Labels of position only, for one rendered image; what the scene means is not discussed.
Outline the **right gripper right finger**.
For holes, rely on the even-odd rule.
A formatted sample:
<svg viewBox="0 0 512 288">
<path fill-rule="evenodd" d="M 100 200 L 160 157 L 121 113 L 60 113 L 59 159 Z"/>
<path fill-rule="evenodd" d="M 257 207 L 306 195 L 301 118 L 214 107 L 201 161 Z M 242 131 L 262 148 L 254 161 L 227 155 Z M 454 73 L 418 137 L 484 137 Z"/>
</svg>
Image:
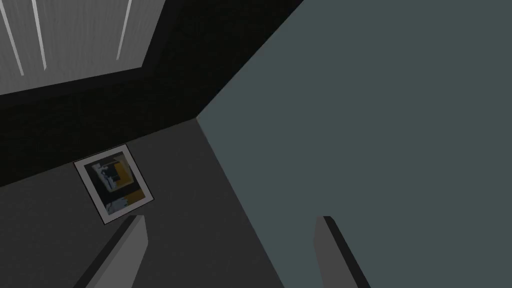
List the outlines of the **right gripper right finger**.
<svg viewBox="0 0 512 288">
<path fill-rule="evenodd" d="M 331 216 L 316 218 L 313 246 L 323 288 L 371 288 Z"/>
</svg>

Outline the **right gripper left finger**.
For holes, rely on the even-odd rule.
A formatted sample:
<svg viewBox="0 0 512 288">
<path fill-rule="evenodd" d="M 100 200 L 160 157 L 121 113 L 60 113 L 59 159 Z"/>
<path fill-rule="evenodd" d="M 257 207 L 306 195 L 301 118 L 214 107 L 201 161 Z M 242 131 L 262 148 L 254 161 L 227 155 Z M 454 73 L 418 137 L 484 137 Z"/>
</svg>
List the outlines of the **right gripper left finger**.
<svg viewBox="0 0 512 288">
<path fill-rule="evenodd" d="M 129 215 L 73 288 L 132 288 L 148 246 L 144 215 Z"/>
</svg>

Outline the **white framed wall picture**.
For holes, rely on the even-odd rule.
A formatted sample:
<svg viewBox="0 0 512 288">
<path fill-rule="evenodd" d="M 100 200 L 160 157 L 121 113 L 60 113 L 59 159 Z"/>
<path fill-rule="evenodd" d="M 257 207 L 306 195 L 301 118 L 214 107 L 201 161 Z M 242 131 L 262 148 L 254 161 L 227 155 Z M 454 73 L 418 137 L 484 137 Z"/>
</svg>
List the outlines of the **white framed wall picture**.
<svg viewBox="0 0 512 288">
<path fill-rule="evenodd" d="M 104 225 L 154 200 L 126 144 L 73 164 Z"/>
</svg>

